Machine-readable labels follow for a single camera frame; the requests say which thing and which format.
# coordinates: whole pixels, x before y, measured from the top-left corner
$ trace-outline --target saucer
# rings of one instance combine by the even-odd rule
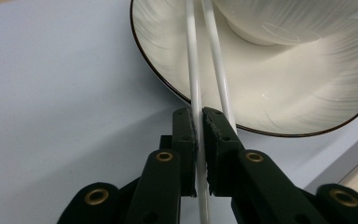
[[[195,18],[204,106],[221,110],[200,1]],[[358,20],[341,33],[298,46],[258,46],[214,10],[239,128],[301,137],[333,131],[358,116]],[[137,45],[159,79],[190,102],[185,1],[132,0]]]

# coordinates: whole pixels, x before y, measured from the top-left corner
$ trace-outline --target white chopstick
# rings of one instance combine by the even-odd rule
[[[206,181],[205,147],[202,126],[202,100],[200,90],[199,56],[197,51],[196,23],[194,18],[194,2],[186,0],[187,21],[187,57],[190,74],[191,110],[197,130],[199,151],[197,157],[197,185],[200,208],[200,223],[210,224],[209,192]]]
[[[232,129],[237,133],[234,113],[232,111],[231,100],[228,92],[226,70],[223,63],[222,50],[220,49],[219,35],[217,33],[216,21],[214,19],[213,6],[211,0],[201,0],[202,9],[205,17],[206,28],[211,43],[214,71],[216,73],[217,87],[219,89],[220,102],[223,113],[226,115]]]

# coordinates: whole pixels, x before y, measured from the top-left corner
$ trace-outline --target chopstick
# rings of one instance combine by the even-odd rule
[[[197,185],[199,194],[200,223],[210,223],[209,193],[206,181],[205,147],[202,126],[202,100],[200,90],[199,55],[197,50],[194,2],[186,0],[187,57],[190,75],[191,111],[197,131],[199,151],[197,155]]]
[[[222,50],[220,48],[216,21],[214,19],[211,0],[201,0],[202,9],[211,43],[213,66],[216,74],[217,87],[223,113],[227,117],[232,129],[237,133],[234,113],[228,92],[226,70],[223,64]],[[200,90],[200,71],[197,49],[196,23],[194,17],[194,0],[186,0],[186,28],[187,28],[187,57],[188,72],[190,76],[190,95],[193,120],[197,130],[199,151],[197,157],[197,184],[199,192],[200,223],[210,224],[209,193],[206,181],[205,146],[202,126],[202,100]]]

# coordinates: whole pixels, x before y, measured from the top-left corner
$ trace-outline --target dark rim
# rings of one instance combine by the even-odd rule
[[[135,39],[136,45],[138,46],[138,49],[141,51],[142,56],[144,56],[146,62],[149,64],[150,68],[153,70],[153,72],[156,74],[156,76],[159,78],[159,80],[162,81],[168,88],[170,88],[170,90],[173,91],[173,93],[175,93],[178,97],[180,97],[182,100],[186,101],[188,104],[191,104],[191,100],[188,99],[187,97],[185,97],[170,82],[168,82],[159,73],[159,71],[154,67],[154,65],[147,58],[147,55],[145,54],[144,50],[142,49],[141,43],[138,40],[138,36],[136,35],[135,27],[134,27],[134,24],[133,24],[133,16],[132,16],[133,1],[134,0],[131,0],[131,7],[130,7],[131,30],[132,30],[132,35],[133,35],[133,38]],[[320,135],[320,134],[324,134],[324,133],[330,133],[330,132],[332,132],[334,130],[337,130],[337,129],[347,125],[348,123],[352,122],[357,117],[358,117],[358,113],[356,115],[354,115],[351,119],[348,119],[347,121],[339,124],[336,127],[326,129],[324,131],[320,131],[320,132],[317,132],[317,133],[292,133],[292,134],[288,134],[288,133],[269,133],[269,132],[263,132],[263,131],[259,131],[259,130],[256,130],[256,129],[248,128],[248,127],[242,126],[240,124],[237,124],[237,128],[243,129],[243,130],[251,132],[251,133],[260,133],[260,134],[269,135],[269,136],[275,136],[275,137],[288,137],[288,138],[311,137],[311,136]]]

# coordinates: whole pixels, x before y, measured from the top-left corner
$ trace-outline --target white tabletop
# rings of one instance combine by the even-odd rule
[[[172,112],[186,106],[146,64],[130,0],[17,0],[0,4],[0,223],[56,223],[94,182],[138,177]],[[315,191],[358,164],[358,118],[331,133],[279,138],[239,131],[293,182]],[[213,223],[236,223],[211,199]],[[182,200],[181,223],[198,223]]]

